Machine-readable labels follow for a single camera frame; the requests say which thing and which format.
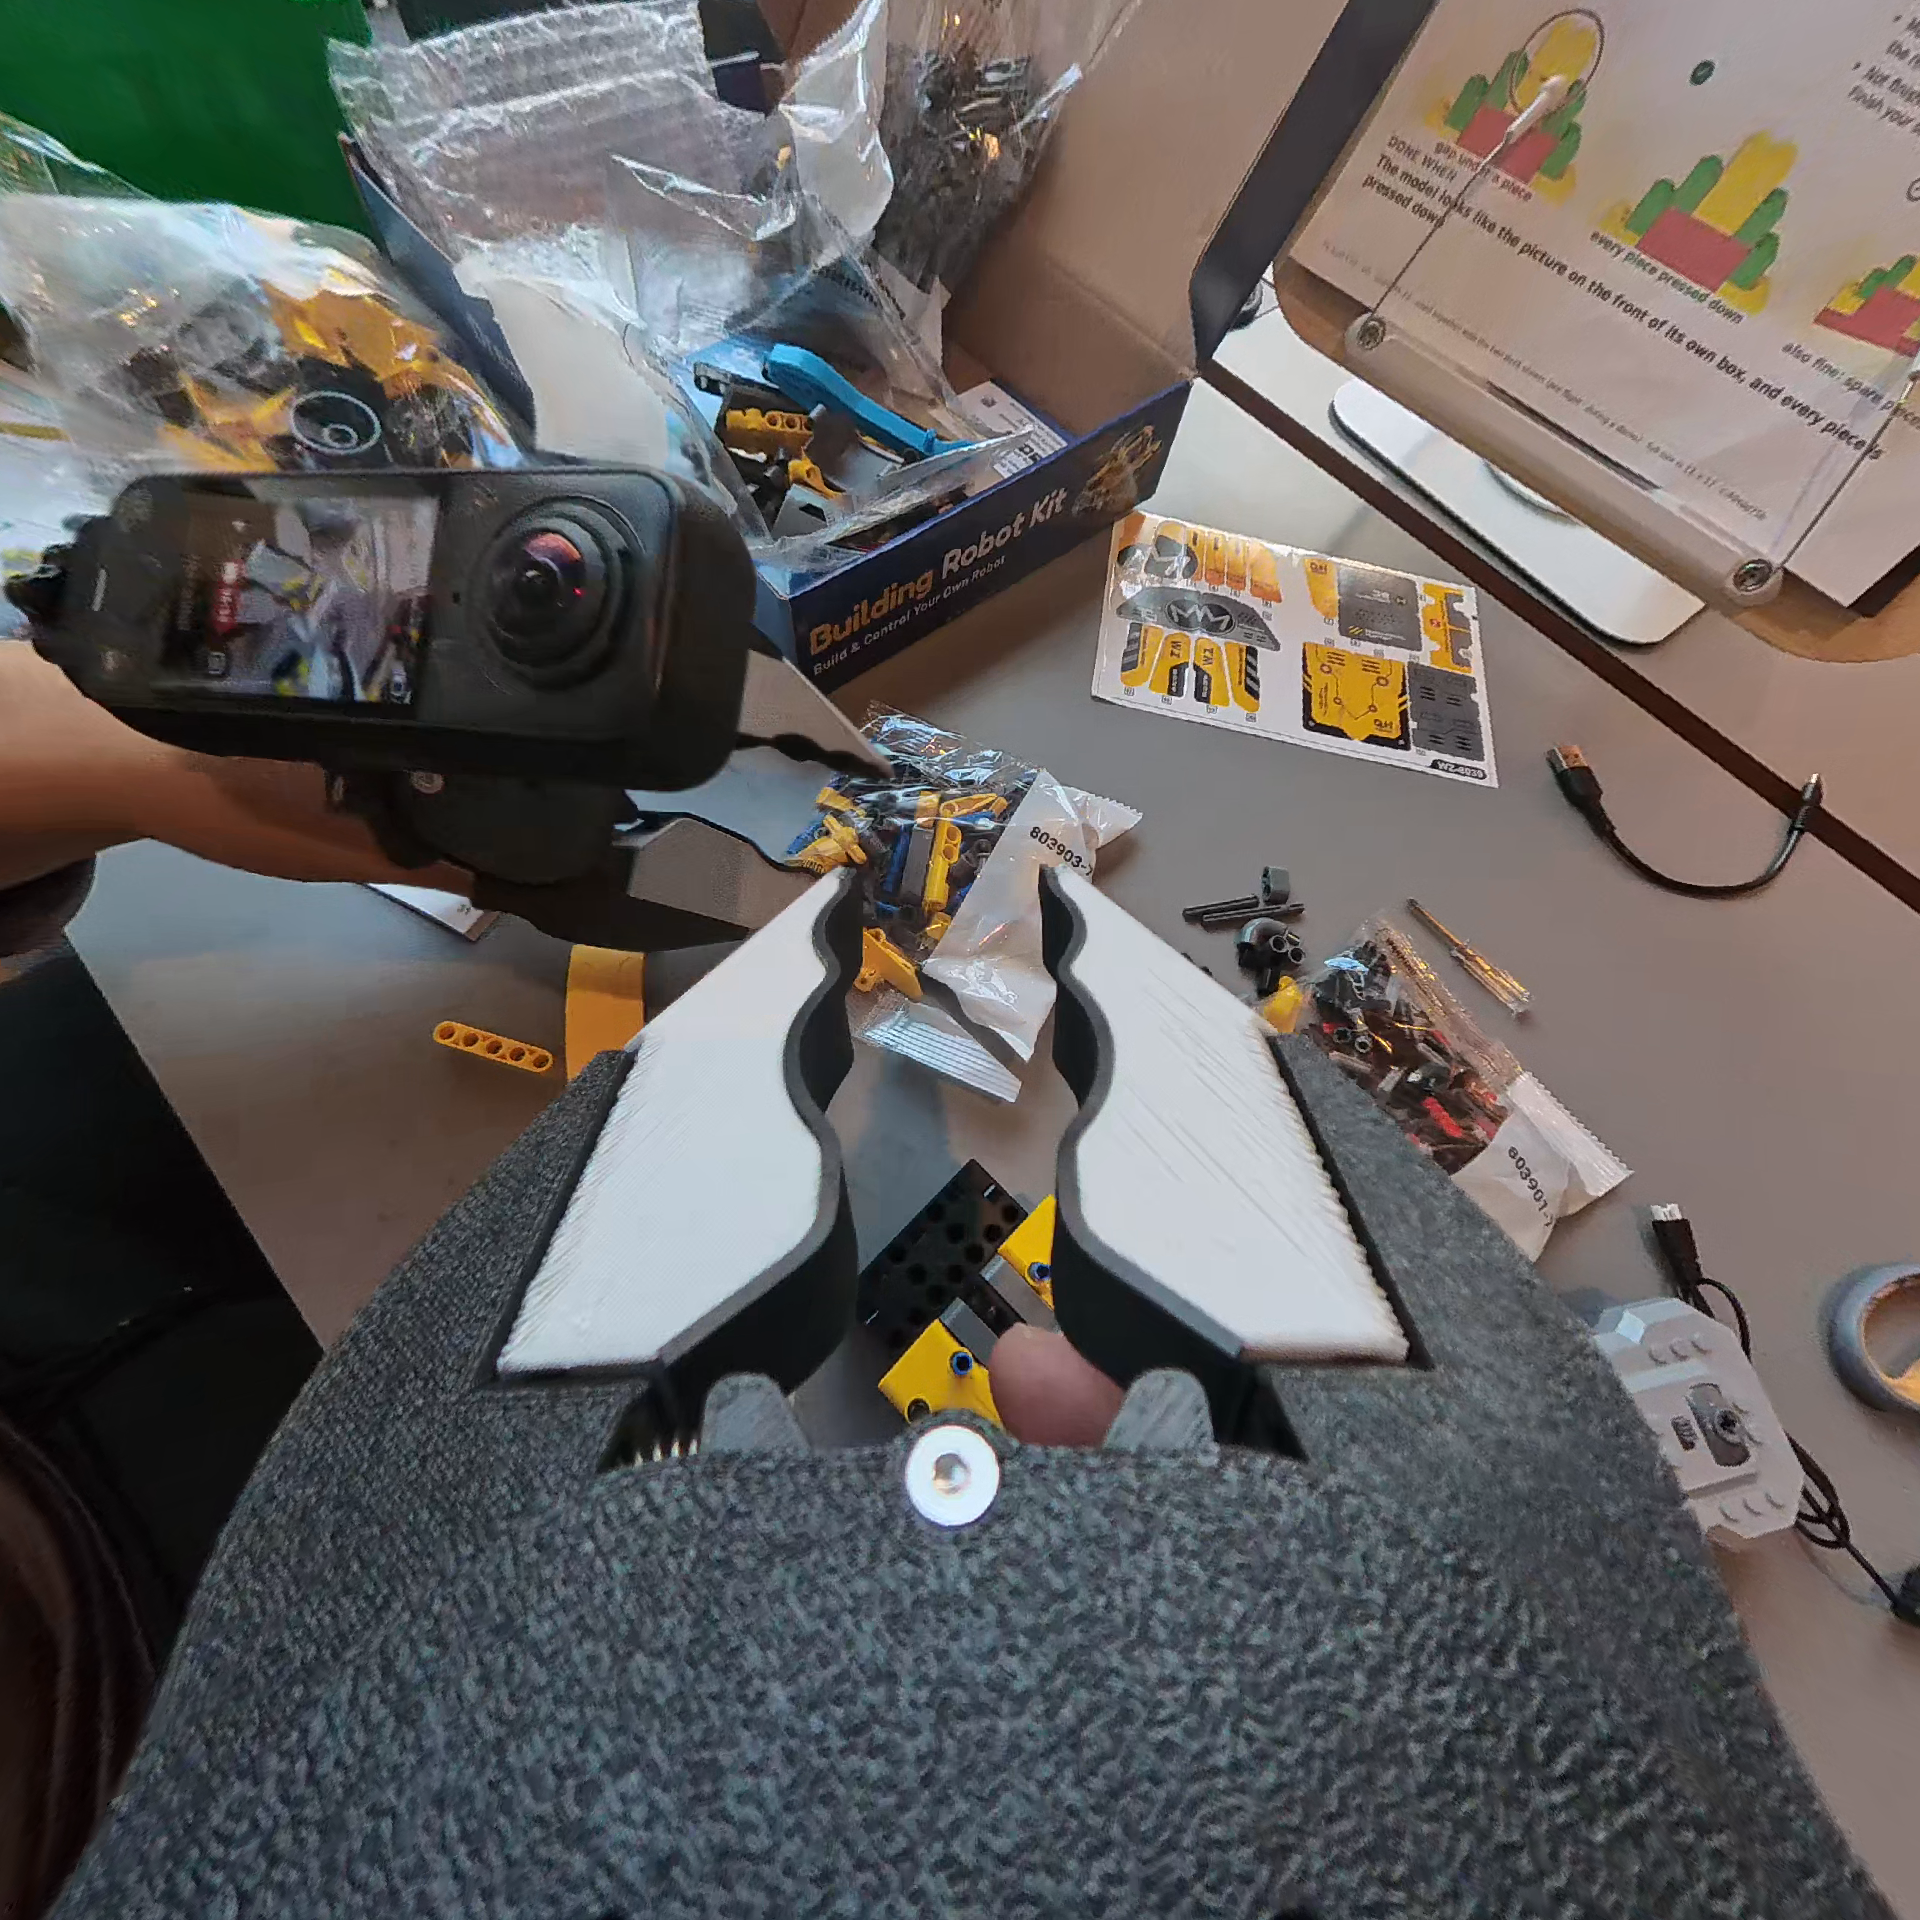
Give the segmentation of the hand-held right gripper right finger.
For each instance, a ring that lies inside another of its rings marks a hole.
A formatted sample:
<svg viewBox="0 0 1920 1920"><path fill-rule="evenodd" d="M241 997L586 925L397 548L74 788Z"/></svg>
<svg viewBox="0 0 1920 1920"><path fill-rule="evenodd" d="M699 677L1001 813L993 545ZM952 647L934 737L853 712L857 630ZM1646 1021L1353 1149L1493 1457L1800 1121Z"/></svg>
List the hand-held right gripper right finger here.
<svg viewBox="0 0 1920 1920"><path fill-rule="evenodd" d="M1411 1339L1267 1024L1089 876L1052 867L1039 898L1052 1068L1074 1100L1052 1176L1072 1345L1122 1385L1405 1366Z"/></svg>

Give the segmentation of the yellow panel brick blue pin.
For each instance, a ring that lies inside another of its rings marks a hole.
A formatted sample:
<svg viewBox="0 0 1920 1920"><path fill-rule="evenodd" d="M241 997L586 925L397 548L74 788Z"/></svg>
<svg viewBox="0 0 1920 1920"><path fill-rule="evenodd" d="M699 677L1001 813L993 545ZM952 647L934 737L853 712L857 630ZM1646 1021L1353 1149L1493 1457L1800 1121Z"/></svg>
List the yellow panel brick blue pin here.
<svg viewBox="0 0 1920 1920"><path fill-rule="evenodd" d="M644 956L568 947L565 989L565 1068L573 1082L601 1052L634 1043L644 1027Z"/></svg>

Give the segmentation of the clear bag of small pins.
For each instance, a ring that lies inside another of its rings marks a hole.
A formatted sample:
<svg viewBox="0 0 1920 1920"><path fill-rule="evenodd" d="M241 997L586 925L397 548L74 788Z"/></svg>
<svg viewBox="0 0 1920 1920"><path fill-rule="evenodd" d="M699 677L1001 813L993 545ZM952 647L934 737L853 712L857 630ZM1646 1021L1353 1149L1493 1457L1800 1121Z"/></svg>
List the clear bag of small pins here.
<svg viewBox="0 0 1920 1920"><path fill-rule="evenodd" d="M854 1039L1013 1105L1055 997L1041 876L1091 875L1141 810L904 712L871 705L864 736L888 775L825 784L782 863L854 876Z"/></svg>

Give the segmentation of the blue cardboard kit box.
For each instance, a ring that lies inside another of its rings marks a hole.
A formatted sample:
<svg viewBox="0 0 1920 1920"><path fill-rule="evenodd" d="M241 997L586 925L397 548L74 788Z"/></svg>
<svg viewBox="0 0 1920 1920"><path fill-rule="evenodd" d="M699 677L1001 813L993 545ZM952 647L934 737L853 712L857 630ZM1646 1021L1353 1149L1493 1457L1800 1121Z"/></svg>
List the blue cardboard kit box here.
<svg viewBox="0 0 1920 1920"><path fill-rule="evenodd" d="M400 4L400 28L369 42L435 39L550 8L499 4L454 28L451 4ZM724 101L770 111L776 70L801 62L790 52L801 4L695 8ZM978 420L987 403L973 396L993 387L1066 448L825 566L754 554L758 620L815 682L895 658L1153 494L1200 368L1357 128L1357 81L1384 75L1384 56L1430 8L1138 3L1067 96L1024 203L961 293L928 301L871 250L939 355L942 389L930 400L895 396L841 366L853 384L917 420ZM423 256L419 235L380 211L349 131L341 146L383 251L446 321L429 301L445 261ZM446 323L535 444L492 321Z"/></svg>

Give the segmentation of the clear bag of yellow beams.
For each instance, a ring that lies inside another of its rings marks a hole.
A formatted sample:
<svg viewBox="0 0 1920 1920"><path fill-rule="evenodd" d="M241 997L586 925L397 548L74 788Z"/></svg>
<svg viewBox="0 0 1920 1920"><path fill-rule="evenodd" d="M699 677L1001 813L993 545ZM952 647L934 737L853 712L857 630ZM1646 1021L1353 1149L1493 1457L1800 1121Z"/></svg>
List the clear bag of yellow beams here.
<svg viewBox="0 0 1920 1920"><path fill-rule="evenodd" d="M4 570L173 471L513 468L465 345L341 228L168 203L4 117Z"/></svg>

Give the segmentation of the person's left hand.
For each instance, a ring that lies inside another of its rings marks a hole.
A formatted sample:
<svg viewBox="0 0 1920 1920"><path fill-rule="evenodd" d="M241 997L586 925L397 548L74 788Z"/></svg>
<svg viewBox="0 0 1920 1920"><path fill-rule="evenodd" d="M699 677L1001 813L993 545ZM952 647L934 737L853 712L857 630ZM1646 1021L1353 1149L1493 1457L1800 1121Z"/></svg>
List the person's left hand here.
<svg viewBox="0 0 1920 1920"><path fill-rule="evenodd" d="M318 768L164 746L87 701L23 639L2 642L2 885L157 841L289 881L412 881L467 894L460 867L407 875Z"/></svg>

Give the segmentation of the clear bag black red parts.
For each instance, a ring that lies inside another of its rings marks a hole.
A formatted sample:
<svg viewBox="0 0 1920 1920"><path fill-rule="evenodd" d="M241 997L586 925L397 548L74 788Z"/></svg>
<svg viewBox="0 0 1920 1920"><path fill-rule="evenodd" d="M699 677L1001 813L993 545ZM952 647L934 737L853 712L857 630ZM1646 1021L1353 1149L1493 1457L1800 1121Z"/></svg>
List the clear bag black red parts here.
<svg viewBox="0 0 1920 1920"><path fill-rule="evenodd" d="M1367 917L1300 985L1292 1034L1320 1049L1522 1256L1629 1167L1489 1039L1405 925Z"/></svg>

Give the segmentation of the black perforated block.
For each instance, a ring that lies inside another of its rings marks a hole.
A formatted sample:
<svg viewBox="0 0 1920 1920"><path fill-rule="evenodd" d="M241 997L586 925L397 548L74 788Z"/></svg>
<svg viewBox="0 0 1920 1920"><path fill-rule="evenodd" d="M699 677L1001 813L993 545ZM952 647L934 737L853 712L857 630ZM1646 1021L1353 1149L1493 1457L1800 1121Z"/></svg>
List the black perforated block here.
<svg viewBox="0 0 1920 1920"><path fill-rule="evenodd" d="M891 1366L948 1306L993 1334L1044 1323L1044 1297L1001 1259L1026 1205L978 1162L963 1165L857 1278L854 1320Z"/></svg>

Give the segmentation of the large white label parts bag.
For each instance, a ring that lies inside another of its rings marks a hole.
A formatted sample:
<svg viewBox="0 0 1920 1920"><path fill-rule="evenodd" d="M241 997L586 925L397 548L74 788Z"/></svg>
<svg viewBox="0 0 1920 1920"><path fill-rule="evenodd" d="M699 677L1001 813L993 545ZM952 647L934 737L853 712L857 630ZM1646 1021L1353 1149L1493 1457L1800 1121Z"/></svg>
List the large white label parts bag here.
<svg viewBox="0 0 1920 1920"><path fill-rule="evenodd" d="M978 420L917 420L805 348L733 334L672 359L601 263L559 250L485 250L457 278L513 356L539 455L691 482L761 560L874 550L1066 448L993 387Z"/></svg>

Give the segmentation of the sticker sheet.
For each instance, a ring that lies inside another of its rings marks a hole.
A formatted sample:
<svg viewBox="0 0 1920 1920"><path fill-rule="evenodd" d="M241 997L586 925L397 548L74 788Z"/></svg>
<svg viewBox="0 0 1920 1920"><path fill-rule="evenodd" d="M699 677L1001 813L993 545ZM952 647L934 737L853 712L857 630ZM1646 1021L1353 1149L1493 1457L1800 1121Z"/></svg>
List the sticker sheet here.
<svg viewBox="0 0 1920 1920"><path fill-rule="evenodd" d="M1116 526L1091 697L1498 788L1475 591L1134 514Z"/></svg>

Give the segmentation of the grey battery hub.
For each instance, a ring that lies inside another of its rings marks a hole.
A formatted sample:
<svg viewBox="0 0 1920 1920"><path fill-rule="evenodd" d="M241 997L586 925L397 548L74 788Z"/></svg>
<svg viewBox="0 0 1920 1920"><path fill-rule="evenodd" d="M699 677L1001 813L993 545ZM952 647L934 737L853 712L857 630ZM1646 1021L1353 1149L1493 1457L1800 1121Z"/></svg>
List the grey battery hub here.
<svg viewBox="0 0 1920 1920"><path fill-rule="evenodd" d="M1796 1527L1808 1475L1734 1328L1657 1297L1604 1306L1592 1339L1704 1540L1747 1548Z"/></svg>

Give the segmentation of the person's black pants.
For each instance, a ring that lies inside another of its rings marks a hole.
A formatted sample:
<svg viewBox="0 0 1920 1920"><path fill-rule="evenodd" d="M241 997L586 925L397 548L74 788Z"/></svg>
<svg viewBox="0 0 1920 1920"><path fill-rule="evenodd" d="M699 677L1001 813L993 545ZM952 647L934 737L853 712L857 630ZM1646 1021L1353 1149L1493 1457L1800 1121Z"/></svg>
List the person's black pants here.
<svg viewBox="0 0 1920 1920"><path fill-rule="evenodd" d="M222 1515L321 1343L71 947L2 989L4 1414Z"/></svg>

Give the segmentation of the large clear printed bag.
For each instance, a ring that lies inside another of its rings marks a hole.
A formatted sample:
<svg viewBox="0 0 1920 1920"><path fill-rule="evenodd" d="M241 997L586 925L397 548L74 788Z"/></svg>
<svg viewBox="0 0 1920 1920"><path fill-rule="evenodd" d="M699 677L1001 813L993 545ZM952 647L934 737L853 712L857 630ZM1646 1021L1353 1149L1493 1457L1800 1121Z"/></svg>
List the large clear printed bag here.
<svg viewBox="0 0 1920 1920"><path fill-rule="evenodd" d="M913 293L963 290L1031 189L1067 96L1116 46L1138 4L801 4L790 52L847 52L877 135L886 200L868 229Z"/></svg>

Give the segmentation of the person's brown shirt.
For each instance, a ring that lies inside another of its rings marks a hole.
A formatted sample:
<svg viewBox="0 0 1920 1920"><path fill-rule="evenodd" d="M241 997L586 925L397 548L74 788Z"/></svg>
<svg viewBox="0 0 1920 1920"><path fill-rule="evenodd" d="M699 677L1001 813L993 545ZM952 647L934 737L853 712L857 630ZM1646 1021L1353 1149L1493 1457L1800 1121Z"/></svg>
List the person's brown shirt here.
<svg viewBox="0 0 1920 1920"><path fill-rule="evenodd" d="M2 1425L2 1916L54 1908L140 1741L154 1652L121 1562L54 1460Z"/></svg>

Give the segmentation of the instruction sign on white stand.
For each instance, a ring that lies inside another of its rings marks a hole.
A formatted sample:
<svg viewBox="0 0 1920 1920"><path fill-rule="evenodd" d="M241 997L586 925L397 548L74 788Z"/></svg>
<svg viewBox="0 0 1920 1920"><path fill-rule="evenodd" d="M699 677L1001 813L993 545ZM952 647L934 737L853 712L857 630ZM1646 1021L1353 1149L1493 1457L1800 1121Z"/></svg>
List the instruction sign on white stand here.
<svg viewBox="0 0 1920 1920"><path fill-rule="evenodd" d="M1331 422L1528 589L1916 658L1916 4L1431 4L1278 261Z"/></svg>

